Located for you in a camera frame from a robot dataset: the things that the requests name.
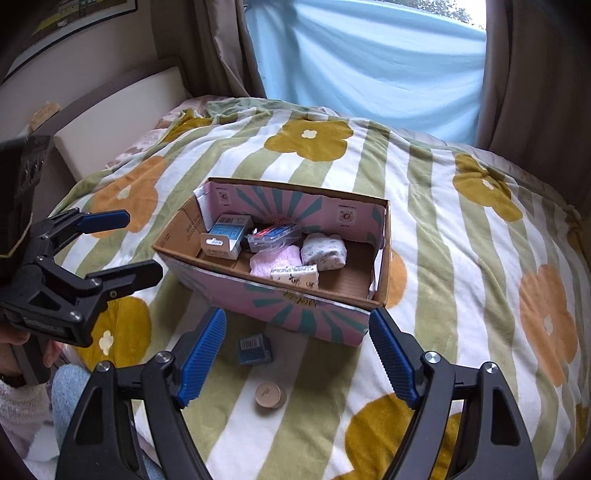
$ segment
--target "small blue box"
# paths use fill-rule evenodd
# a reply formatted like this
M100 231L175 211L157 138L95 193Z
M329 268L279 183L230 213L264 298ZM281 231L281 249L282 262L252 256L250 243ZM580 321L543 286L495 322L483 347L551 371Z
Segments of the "small blue box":
M239 340L238 351L241 365L261 365L273 361L271 342L263 333Z

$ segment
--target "blue curtain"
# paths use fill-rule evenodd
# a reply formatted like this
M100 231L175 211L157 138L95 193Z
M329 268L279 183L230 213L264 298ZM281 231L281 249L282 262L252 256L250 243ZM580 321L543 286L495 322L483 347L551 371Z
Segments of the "blue curtain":
M486 33L364 0L249 0L267 96L473 144Z

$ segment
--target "pink cardboard box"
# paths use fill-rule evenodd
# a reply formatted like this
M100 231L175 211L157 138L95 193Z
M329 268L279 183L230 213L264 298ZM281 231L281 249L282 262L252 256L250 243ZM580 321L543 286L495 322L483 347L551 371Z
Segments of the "pink cardboard box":
M319 289L289 286L250 275L252 254L236 260L208 257L200 233L223 213L258 223L293 222L304 235L340 235L344 268L320 272ZM214 305L306 333L358 346L369 313L388 293L390 220L387 200L287 183L208 179L170 220L154 250L179 280Z

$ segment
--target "floral blanket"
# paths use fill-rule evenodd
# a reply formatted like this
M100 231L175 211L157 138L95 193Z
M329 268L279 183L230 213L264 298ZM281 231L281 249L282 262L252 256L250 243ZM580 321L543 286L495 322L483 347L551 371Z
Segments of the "floral blanket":
M289 181L391 202L387 308L424 349L502 369L530 434L540 478L564 468L587 432L589 270L578 214L546 185L470 147L363 118L284 102L231 99L188 109L148 151L82 180L59 207L125 208L126 229L82 235L59 260L78 275L156 258L151 244L210 176ZM205 309L170 272L114 300L79 351L93 368L170 348ZM411 412L397 400L366 336L358 349L228 312L228 333L200 398L184 417L216 479L382 478ZM275 361L238 364L237 341L265 332ZM255 408L275 381L284 407ZM433 478L444 478L461 405L454 402ZM138 430L151 440L142 407Z

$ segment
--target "person's knee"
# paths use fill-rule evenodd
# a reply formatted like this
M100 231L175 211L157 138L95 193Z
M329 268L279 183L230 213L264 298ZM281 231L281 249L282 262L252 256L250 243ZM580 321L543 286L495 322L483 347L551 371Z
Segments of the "person's knee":
M60 447L89 378L90 374L77 365L60 367L53 378L51 405L57 444Z

